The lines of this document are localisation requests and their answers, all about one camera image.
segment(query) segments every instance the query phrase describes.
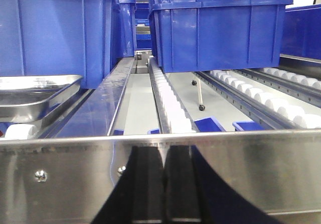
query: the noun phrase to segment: gray floor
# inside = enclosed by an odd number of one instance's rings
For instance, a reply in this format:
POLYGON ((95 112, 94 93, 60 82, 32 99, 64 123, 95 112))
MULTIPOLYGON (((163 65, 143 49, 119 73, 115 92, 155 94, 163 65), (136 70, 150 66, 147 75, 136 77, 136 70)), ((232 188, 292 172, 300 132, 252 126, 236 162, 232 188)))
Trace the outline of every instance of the gray floor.
MULTIPOLYGON (((168 77, 194 120, 214 116, 226 131, 234 131, 233 121, 250 120, 204 84, 202 91, 206 109, 199 111, 197 87, 191 85, 193 75, 171 73, 168 77)), ((144 135, 148 130, 158 128, 149 74, 131 75, 120 112, 116 127, 124 129, 125 135, 144 135)))

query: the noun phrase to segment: plastic crate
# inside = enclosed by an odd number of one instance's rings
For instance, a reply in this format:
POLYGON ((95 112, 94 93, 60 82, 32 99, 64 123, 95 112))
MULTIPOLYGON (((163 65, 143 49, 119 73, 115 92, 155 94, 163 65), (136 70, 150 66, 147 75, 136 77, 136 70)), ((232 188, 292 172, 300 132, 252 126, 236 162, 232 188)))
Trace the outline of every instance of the plastic crate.
POLYGON ((233 122, 235 131, 255 131, 264 130, 264 128, 254 121, 238 121, 233 122))
POLYGON ((281 53, 321 59, 320 22, 321 5, 287 9, 281 53))
POLYGON ((136 26, 137 25, 144 25, 149 27, 149 20, 147 19, 135 19, 136 26))
POLYGON ((135 18, 136 19, 148 19, 148 15, 149 15, 148 3, 137 3, 136 7, 137 7, 137 9, 135 12, 135 18))
POLYGON ((124 130, 115 129, 113 135, 114 136, 124 135, 124 130))
POLYGON ((150 34, 137 34, 137 49, 143 50, 143 49, 151 49, 151 38, 150 34))
POLYGON ((152 53, 164 72, 277 66, 293 0, 150 0, 152 53))
POLYGON ((96 88, 112 61, 115 0, 0 0, 0 76, 80 74, 96 88))
POLYGON ((117 57, 133 57, 137 49, 135 27, 136 0, 119 0, 119 47, 117 57))
MULTIPOLYGON (((196 124, 197 128, 201 133, 205 132, 225 132, 225 129, 222 125, 217 121, 216 118, 213 116, 195 120, 194 123, 196 124)), ((147 132, 149 135, 159 134, 159 129, 152 129, 147 132)))

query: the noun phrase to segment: metal tray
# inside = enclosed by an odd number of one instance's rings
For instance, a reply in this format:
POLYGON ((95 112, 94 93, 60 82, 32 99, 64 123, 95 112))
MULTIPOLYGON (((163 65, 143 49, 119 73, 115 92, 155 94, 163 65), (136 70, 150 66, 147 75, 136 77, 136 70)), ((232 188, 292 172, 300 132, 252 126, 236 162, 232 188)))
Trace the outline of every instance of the metal tray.
POLYGON ((80 89, 80 75, 0 77, 0 122, 39 120, 80 89))

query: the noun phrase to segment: bolt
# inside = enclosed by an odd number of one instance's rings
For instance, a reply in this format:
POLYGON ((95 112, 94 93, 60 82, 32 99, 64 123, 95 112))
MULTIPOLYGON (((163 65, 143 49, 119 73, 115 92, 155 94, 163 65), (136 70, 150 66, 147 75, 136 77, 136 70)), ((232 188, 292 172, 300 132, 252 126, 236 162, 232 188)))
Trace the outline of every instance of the bolt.
POLYGON ((119 167, 117 170, 118 176, 120 177, 124 173, 125 170, 126 170, 126 166, 119 167))
POLYGON ((38 170, 35 172, 35 179, 37 182, 46 182, 48 178, 48 173, 44 170, 38 170))

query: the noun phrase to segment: caster wheel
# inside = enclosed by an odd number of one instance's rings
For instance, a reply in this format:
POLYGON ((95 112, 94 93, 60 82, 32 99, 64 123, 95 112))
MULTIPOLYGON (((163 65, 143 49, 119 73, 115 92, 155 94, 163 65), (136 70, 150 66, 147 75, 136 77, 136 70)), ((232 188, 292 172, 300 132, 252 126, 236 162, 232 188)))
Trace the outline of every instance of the caster wheel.
POLYGON ((204 105, 200 105, 200 106, 199 106, 199 110, 200 110, 200 111, 204 111, 204 110, 205 110, 205 106, 204 106, 204 105))

